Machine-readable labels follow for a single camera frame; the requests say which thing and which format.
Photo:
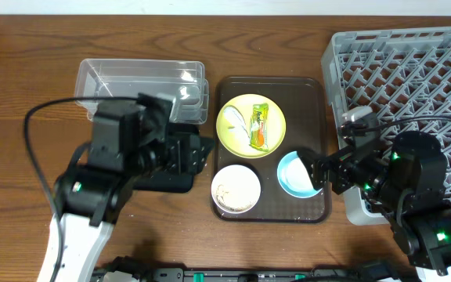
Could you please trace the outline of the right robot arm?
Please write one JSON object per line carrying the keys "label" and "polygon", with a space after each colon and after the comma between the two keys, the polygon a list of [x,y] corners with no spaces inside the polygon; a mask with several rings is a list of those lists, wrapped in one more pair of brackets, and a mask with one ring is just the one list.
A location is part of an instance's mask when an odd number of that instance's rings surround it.
{"label": "right robot arm", "polygon": [[312,185],[342,194],[357,187],[389,222],[412,266],[446,277],[451,267],[451,204],[445,200],[447,160],[440,142],[425,132],[397,135],[388,161],[376,133],[348,138],[329,156],[300,149]]}

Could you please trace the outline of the white bowl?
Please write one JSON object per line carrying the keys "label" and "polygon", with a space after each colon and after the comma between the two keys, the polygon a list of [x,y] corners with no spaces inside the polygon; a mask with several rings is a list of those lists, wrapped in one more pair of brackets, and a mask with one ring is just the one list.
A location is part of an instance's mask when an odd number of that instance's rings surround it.
{"label": "white bowl", "polygon": [[[218,205],[215,190],[218,185],[224,184],[239,188],[244,196],[251,200],[251,206],[243,211],[229,211]],[[212,179],[211,197],[215,205],[222,211],[231,214],[241,214],[251,210],[260,199],[261,183],[257,175],[248,167],[240,164],[232,164],[221,168]]]}

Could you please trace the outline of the pale green cup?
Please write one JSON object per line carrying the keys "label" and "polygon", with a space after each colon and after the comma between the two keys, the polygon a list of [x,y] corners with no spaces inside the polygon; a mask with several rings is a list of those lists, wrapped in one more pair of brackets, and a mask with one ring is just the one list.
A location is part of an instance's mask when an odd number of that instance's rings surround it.
{"label": "pale green cup", "polygon": [[296,157],[285,168],[287,185],[296,192],[306,192],[313,189],[311,179],[302,161]]}

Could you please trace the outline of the blue bowl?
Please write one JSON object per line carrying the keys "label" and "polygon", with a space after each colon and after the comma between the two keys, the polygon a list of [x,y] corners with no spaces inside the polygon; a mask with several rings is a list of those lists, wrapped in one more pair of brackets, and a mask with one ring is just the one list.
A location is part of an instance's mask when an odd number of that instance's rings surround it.
{"label": "blue bowl", "polygon": [[293,159],[295,159],[296,157],[298,157],[296,151],[292,151],[292,152],[290,152],[290,153],[288,153],[288,154],[286,154],[285,156],[282,157],[282,159],[280,160],[280,162],[278,164],[277,171],[276,171],[278,182],[279,182],[280,186],[282,187],[282,189],[286,193],[291,195],[292,197],[296,197],[296,198],[310,198],[310,197],[314,197],[315,195],[317,195],[321,191],[321,189],[315,190],[313,188],[312,190],[306,191],[306,192],[296,192],[296,191],[293,191],[287,185],[287,181],[286,181],[286,178],[285,178],[285,168],[287,167],[288,163],[290,161],[292,161]]}

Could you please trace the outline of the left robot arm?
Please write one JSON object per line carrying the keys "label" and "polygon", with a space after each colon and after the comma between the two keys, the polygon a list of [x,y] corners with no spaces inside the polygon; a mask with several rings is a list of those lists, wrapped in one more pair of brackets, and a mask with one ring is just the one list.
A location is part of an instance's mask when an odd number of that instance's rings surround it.
{"label": "left robot arm", "polygon": [[141,180],[158,172],[193,177],[203,171],[215,145],[192,126],[171,124],[174,103],[167,96],[97,100],[92,138],[77,147],[54,186],[47,183],[30,141],[30,119],[45,105],[24,118],[26,150],[52,209],[40,281],[89,280]]}

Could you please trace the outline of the clear plastic bin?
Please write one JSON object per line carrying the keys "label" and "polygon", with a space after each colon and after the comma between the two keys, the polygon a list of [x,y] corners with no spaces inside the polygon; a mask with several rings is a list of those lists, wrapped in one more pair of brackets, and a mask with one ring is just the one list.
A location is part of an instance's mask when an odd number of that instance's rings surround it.
{"label": "clear plastic bin", "polygon": [[200,61],[85,59],[75,85],[76,97],[163,94],[174,100],[170,121],[202,125],[207,120],[209,84]]}

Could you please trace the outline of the green snack wrapper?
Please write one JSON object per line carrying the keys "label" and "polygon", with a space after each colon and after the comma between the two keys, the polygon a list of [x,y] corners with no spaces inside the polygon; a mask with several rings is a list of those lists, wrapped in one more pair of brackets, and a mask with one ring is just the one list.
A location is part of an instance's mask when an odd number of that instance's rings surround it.
{"label": "green snack wrapper", "polygon": [[267,103],[254,104],[250,119],[250,146],[256,150],[267,151],[266,122],[269,112]]}

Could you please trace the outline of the white tissue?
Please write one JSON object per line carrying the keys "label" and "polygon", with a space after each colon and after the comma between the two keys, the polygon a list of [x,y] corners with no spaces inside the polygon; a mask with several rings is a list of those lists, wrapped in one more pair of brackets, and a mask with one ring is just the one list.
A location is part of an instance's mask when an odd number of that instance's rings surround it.
{"label": "white tissue", "polygon": [[243,115],[234,106],[227,106],[223,111],[223,117],[229,123],[228,131],[235,138],[249,140],[250,136],[247,131],[246,122]]}

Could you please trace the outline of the yellow plate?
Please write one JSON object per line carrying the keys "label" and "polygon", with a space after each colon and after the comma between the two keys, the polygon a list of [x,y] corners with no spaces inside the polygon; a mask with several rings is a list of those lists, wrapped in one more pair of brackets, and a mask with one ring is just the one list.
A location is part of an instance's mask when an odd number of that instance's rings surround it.
{"label": "yellow plate", "polygon": [[[269,112],[266,122],[267,151],[256,150],[250,146],[250,140],[238,139],[229,133],[229,123],[223,117],[223,111],[227,106],[234,106],[243,115],[247,131],[250,136],[250,119],[254,104],[267,103]],[[242,94],[226,101],[218,112],[215,122],[215,130],[220,143],[232,154],[243,158],[260,158],[273,153],[283,142],[287,130],[286,118],[281,108],[271,99],[259,94]]]}

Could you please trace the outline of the grey dishwasher rack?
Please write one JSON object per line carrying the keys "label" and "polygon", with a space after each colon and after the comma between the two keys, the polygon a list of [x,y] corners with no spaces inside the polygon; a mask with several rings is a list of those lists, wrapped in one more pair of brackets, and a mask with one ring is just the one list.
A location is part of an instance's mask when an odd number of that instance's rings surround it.
{"label": "grey dishwasher rack", "polygon": [[401,132],[437,138],[448,162],[445,198],[451,203],[451,27],[346,31],[332,36],[321,59],[328,103],[340,127],[344,113],[366,106],[380,124],[409,121],[382,130],[387,146]]}

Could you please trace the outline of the black plastic bin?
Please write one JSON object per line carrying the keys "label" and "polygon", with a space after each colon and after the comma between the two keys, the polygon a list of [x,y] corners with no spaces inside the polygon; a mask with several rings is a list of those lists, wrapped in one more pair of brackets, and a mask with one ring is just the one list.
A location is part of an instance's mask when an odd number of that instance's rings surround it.
{"label": "black plastic bin", "polygon": [[[199,135],[196,125],[170,124],[168,136],[172,132],[191,132]],[[151,172],[149,175],[139,178],[134,185],[134,190],[165,192],[165,193],[187,193],[193,186],[195,175],[173,175],[163,171],[162,168]]]}

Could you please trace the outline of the food scraps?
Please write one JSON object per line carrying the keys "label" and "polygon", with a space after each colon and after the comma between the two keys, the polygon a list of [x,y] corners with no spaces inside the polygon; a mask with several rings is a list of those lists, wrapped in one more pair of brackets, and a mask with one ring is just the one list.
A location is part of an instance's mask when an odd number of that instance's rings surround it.
{"label": "food scraps", "polygon": [[220,184],[215,190],[215,196],[218,205],[229,211],[239,212],[251,206],[251,200],[237,187]]}

